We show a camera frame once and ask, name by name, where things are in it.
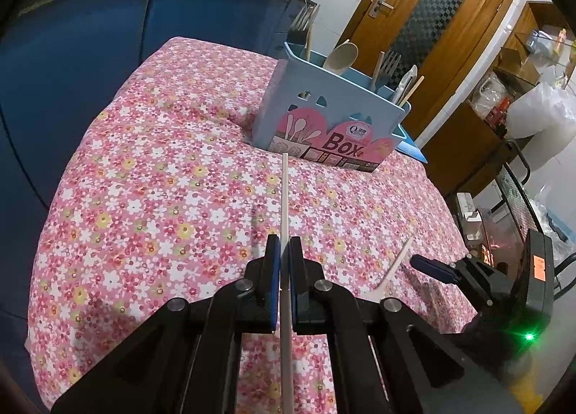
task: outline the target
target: white chopstick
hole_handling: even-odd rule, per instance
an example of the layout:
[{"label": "white chopstick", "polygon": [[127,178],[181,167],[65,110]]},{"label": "white chopstick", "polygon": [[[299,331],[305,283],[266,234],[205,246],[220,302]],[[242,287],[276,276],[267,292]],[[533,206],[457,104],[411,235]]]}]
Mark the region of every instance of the white chopstick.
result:
[{"label": "white chopstick", "polygon": [[292,368],[292,302],[286,247],[288,245],[288,155],[282,154],[282,208],[280,210],[280,384],[282,413],[294,414]]}]

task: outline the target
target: pink floral fabric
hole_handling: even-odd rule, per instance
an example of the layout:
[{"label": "pink floral fabric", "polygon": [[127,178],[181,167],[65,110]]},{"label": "pink floral fabric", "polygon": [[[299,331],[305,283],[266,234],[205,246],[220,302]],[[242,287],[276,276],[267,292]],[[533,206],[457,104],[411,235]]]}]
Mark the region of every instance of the pink floral fabric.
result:
[{"label": "pink floral fabric", "polygon": [[[71,158],[42,231],[28,313],[51,406],[168,299],[238,279],[279,234],[281,157],[247,142],[276,61],[174,38],[125,82]],[[423,166],[394,152],[374,173],[290,158],[290,233],[327,279],[373,289],[409,235],[443,262],[466,253]],[[390,292],[444,332],[474,315],[454,286],[405,263]],[[336,405],[326,339],[293,335],[299,413]],[[279,336],[243,341],[237,411],[280,410]]]}]

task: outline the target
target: chopstick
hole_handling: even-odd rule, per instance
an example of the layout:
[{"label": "chopstick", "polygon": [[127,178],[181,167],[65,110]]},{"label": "chopstick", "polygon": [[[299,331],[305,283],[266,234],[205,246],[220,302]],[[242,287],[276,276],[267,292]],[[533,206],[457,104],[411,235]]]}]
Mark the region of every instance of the chopstick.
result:
[{"label": "chopstick", "polygon": [[404,97],[404,99],[402,99],[402,102],[400,102],[398,104],[398,107],[401,107],[402,105],[404,105],[406,102],[408,102],[408,98],[412,96],[412,94],[414,93],[414,91],[416,89],[418,89],[418,86],[422,83],[422,81],[424,81],[424,76],[420,76],[420,78],[418,78],[418,81],[416,81],[416,84],[414,84],[411,88],[411,90],[408,91],[408,94],[406,94],[406,96]]},{"label": "chopstick", "polygon": [[376,79],[378,79],[378,75],[380,73],[380,68],[382,67],[382,61],[384,61],[385,53],[383,51],[380,52],[380,56],[378,57],[378,62],[374,67],[374,72],[372,73],[372,81],[370,81],[370,90],[374,92],[376,90]]},{"label": "chopstick", "polygon": [[310,54],[312,52],[312,25],[308,28],[306,34],[306,61],[310,61]]},{"label": "chopstick", "polygon": [[282,412],[294,414],[294,374],[292,367],[292,301],[290,276],[285,254],[290,239],[288,222],[288,155],[282,154],[282,196],[280,210],[280,386]]}]

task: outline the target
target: door handle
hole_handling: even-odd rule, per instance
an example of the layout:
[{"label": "door handle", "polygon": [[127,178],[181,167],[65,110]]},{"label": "door handle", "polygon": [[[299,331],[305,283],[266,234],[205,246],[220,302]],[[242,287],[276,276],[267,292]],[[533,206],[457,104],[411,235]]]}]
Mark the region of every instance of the door handle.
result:
[{"label": "door handle", "polygon": [[388,9],[394,9],[394,6],[386,3],[386,0],[373,0],[372,5],[370,6],[370,10],[368,11],[368,16],[370,16],[371,18],[375,18],[378,15],[378,11],[380,11],[380,8],[382,8],[382,6]]}]

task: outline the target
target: fork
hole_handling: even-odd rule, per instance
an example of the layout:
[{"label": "fork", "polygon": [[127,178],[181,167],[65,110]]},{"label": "fork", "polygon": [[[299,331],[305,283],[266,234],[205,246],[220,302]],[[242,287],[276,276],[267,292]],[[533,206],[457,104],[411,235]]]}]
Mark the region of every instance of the fork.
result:
[{"label": "fork", "polygon": [[400,53],[391,50],[386,52],[378,74],[378,88],[388,84],[394,71],[396,71],[396,68],[398,67],[398,63],[400,63],[401,58],[402,55]]}]

